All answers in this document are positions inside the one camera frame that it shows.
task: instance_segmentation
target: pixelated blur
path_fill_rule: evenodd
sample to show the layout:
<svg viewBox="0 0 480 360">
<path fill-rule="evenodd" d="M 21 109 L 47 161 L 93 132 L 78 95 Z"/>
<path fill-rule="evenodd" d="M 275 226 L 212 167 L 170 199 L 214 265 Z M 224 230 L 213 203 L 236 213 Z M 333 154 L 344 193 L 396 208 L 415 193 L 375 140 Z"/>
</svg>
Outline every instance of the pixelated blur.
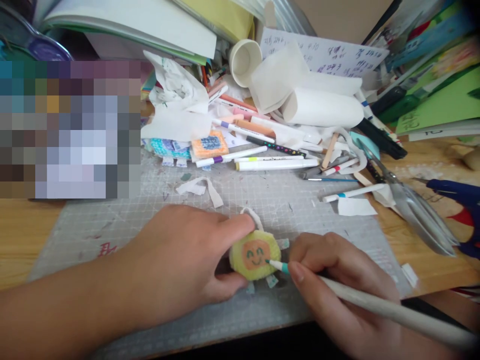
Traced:
<svg viewBox="0 0 480 360">
<path fill-rule="evenodd" d="M 0 197 L 140 191 L 139 61 L 0 61 Z"/>
</svg>

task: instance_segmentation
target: gray cutting mat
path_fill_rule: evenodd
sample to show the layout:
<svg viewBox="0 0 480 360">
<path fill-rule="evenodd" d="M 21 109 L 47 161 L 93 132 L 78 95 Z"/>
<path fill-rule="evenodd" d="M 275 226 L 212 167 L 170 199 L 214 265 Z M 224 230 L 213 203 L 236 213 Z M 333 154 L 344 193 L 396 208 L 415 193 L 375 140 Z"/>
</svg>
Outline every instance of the gray cutting mat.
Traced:
<svg viewBox="0 0 480 360">
<path fill-rule="evenodd" d="M 217 211 L 231 216 L 248 206 L 260 216 L 265 231 L 273 233 L 276 239 L 292 241 L 301 232 L 336 232 L 390 274 L 402 296 L 410 292 L 410 285 L 375 217 L 340 216 L 336 214 L 335 203 L 321 202 L 324 195 L 357 188 L 356 183 L 301 180 L 298 171 L 266 173 L 233 169 L 233 162 L 216 164 L 211 172 L 192 164 L 188 168 L 165 167 L 159 158 L 142 149 L 140 195 L 132 199 L 69 202 L 29 279 L 93 260 L 107 247 L 124 246 L 166 204 L 214 211 L 207 192 L 202 196 L 175 192 L 191 175 L 191 179 L 200 176 L 211 179 L 224 202 Z M 288 254 L 283 252 L 286 260 Z M 177 321 L 128 335 L 99 349 L 93 358 L 145 357 L 309 320 L 309 312 L 291 280 L 278 272 L 275 275 L 280 282 L 273 289 L 264 280 L 256 281 L 253 295 L 243 290 L 225 303 L 209 305 Z"/>
</svg>

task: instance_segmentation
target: wooden desk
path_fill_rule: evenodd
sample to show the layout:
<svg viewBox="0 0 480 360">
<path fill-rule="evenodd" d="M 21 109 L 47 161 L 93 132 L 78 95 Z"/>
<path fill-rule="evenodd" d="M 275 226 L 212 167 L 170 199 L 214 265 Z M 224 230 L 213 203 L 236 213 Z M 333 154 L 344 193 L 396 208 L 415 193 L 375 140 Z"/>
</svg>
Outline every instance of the wooden desk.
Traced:
<svg viewBox="0 0 480 360">
<path fill-rule="evenodd" d="M 408 156 L 393 160 L 384 156 L 384 164 L 410 184 L 442 216 L 457 214 L 461 207 L 454 201 L 433 193 L 423 184 L 410 178 L 462 181 L 480 186 L 479 173 L 469 170 L 460 161 L 468 148 L 456 145 L 456 140 L 431 140 L 405 143 Z M 378 220 L 390 242 L 398 262 L 409 263 L 419 277 L 413 295 L 429 294 L 458 286 L 480 283 L 479 261 L 461 253 L 449 258 L 435 254 L 393 211 L 374 203 Z M 21 199 L 0 200 L 0 289 L 23 283 L 32 269 L 52 230 L 64 202 L 31 202 Z M 467 240 L 472 228 L 447 219 L 448 225 L 461 240 Z"/>
</svg>

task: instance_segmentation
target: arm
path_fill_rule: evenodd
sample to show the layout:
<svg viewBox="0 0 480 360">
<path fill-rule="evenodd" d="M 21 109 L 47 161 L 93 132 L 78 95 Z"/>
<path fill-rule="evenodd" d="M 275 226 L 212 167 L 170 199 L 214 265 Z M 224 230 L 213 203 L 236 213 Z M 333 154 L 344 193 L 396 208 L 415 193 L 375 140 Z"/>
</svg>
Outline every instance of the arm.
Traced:
<svg viewBox="0 0 480 360">
<path fill-rule="evenodd" d="M 315 274 L 400 303 L 395 283 L 367 254 L 343 237 L 303 233 L 293 243 L 288 269 L 317 323 L 337 346 L 358 360 L 457 359 L 446 346 L 340 300 Z"/>
<path fill-rule="evenodd" d="M 0 292 L 0 354 L 83 358 L 130 332 L 225 301 L 247 281 L 215 269 L 254 228 L 248 215 L 166 206 L 117 253 Z"/>
</svg>

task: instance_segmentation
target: hand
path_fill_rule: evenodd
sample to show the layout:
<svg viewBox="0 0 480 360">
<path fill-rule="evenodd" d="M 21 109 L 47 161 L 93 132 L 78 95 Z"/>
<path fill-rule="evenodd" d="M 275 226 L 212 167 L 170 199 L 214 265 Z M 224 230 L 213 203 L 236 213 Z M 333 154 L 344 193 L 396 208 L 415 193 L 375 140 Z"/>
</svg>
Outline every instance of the hand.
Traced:
<svg viewBox="0 0 480 360">
<path fill-rule="evenodd" d="M 340 283 L 399 304 L 392 278 L 367 254 L 335 233 L 305 232 L 293 243 L 289 260 L 293 282 L 316 322 L 343 352 L 359 360 L 399 354 L 400 325 L 340 300 L 315 274 L 326 269 Z"/>
<path fill-rule="evenodd" d="M 215 269 L 232 244 L 254 229 L 247 214 L 229 219 L 190 206 L 165 206 L 111 255 L 130 294 L 135 324 L 144 329 L 169 322 L 246 287 L 240 274 L 215 276 Z"/>
</svg>

